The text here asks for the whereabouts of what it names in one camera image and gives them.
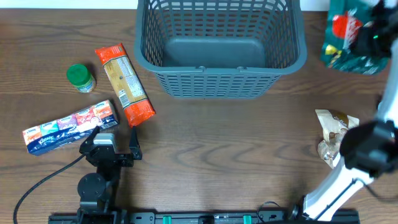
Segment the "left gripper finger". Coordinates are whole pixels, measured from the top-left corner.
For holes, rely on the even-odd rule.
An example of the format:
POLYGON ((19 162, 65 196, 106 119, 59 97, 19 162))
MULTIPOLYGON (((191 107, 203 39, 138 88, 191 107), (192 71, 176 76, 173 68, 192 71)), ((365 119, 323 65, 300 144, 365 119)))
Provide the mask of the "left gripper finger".
POLYGON ((96 135, 100 132, 100 127, 96 126, 90 135, 82 142, 81 146, 91 146, 93 145, 93 140, 96 137, 96 135))
POLYGON ((131 129, 129 149, 134 160, 142 160, 142 151, 137 138, 137 129, 135 126, 133 126, 131 129))

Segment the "Kleenex tissue multipack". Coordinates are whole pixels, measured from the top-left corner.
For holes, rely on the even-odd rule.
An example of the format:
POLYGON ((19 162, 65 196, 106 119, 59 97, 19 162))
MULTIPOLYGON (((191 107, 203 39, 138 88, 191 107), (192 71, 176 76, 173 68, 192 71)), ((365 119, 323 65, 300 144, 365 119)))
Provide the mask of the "Kleenex tissue multipack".
POLYGON ((95 127, 108 129, 118 124, 113 104, 105 100, 66 117, 26 129, 22 135, 27 152, 39 156, 89 136, 95 127))

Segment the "green Nescafe coffee bag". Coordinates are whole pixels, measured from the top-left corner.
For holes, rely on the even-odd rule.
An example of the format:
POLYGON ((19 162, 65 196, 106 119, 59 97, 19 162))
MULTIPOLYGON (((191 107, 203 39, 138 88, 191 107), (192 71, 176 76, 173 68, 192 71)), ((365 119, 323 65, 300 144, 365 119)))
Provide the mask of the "green Nescafe coffee bag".
POLYGON ((375 75, 387 65, 387 58, 357 56, 349 49, 361 27, 373 24, 371 9, 377 1, 331 0, 321 60, 328 68, 342 72, 375 75))

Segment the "orange spaghetti package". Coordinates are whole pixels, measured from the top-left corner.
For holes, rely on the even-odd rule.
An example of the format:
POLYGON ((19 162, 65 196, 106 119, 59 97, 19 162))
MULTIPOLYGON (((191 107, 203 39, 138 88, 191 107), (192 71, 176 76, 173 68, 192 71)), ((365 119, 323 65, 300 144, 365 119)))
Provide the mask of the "orange spaghetti package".
POLYGON ((95 53, 119 98, 129 126, 138 126, 155 115, 123 44, 96 49, 95 53))

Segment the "green lid Knorr jar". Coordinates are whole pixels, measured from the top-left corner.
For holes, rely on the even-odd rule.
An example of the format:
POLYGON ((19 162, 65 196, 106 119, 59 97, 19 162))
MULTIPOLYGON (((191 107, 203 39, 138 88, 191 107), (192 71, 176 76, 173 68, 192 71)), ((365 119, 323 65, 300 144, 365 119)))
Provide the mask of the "green lid Knorr jar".
POLYGON ((68 81, 81 93, 94 90, 96 80, 83 64, 74 64, 67 70, 68 81))

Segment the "beige coffee snack bag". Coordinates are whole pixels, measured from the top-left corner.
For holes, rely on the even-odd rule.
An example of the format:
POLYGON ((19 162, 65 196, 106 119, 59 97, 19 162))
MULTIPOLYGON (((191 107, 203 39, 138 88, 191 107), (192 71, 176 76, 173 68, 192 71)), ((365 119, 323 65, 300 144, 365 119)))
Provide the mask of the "beige coffee snack bag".
POLYGON ((323 130, 317 147, 318 155, 332 169, 340 160, 340 145, 349 129, 359 125, 359 119, 337 110, 315 110, 323 130))

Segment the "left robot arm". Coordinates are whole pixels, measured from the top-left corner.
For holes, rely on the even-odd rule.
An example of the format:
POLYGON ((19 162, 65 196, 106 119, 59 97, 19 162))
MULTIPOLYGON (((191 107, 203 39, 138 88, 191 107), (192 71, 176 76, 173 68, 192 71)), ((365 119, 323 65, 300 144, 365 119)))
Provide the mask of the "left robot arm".
POLYGON ((123 167, 132 167, 142 159, 136 127, 132 128, 129 153, 117 153, 114 135, 101 133, 96 127, 80 145, 79 152, 96 172, 86 174, 78 183, 80 196, 78 223, 129 223, 126 210, 116 208, 116 192, 123 167))

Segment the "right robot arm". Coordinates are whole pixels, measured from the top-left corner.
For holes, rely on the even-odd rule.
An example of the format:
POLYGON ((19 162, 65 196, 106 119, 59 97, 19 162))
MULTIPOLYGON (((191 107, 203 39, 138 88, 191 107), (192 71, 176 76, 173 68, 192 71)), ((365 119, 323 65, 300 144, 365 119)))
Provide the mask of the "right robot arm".
POLYGON ((348 130, 337 166, 282 223, 359 223, 358 213, 342 205, 381 175, 397 170, 397 2, 379 1, 371 15, 373 24, 361 28, 350 47, 360 56, 391 60, 375 119, 348 130))

